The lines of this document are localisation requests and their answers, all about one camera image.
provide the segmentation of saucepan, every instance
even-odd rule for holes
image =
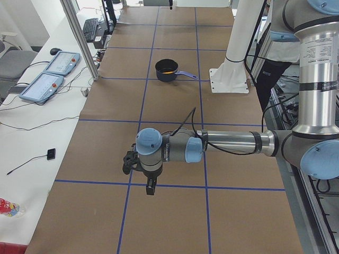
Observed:
[[[172,59],[162,59],[155,64],[157,71],[157,78],[163,82],[170,82],[176,79],[178,75],[185,75],[187,77],[197,79],[196,75],[193,75],[186,71],[178,71],[178,64]]]

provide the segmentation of blue pot handle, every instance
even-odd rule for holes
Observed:
[[[189,72],[187,72],[187,71],[177,71],[175,74],[177,74],[177,75],[185,75],[185,76],[188,76],[188,77],[190,77],[190,78],[193,78],[193,79],[198,79],[198,77],[196,76],[196,75],[193,75],[193,74],[191,74],[191,73],[189,73]]]

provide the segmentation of black connector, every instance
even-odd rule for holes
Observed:
[[[55,148],[47,150],[47,160],[55,159]]]

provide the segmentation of keyboard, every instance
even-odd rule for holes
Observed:
[[[83,33],[87,42],[94,41],[97,23],[97,18],[88,19],[85,21]]]

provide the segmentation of computer mouse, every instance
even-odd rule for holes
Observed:
[[[59,51],[62,51],[62,49],[52,48],[52,49],[50,50],[49,53],[50,53],[52,56],[54,56],[54,55],[56,55]]]

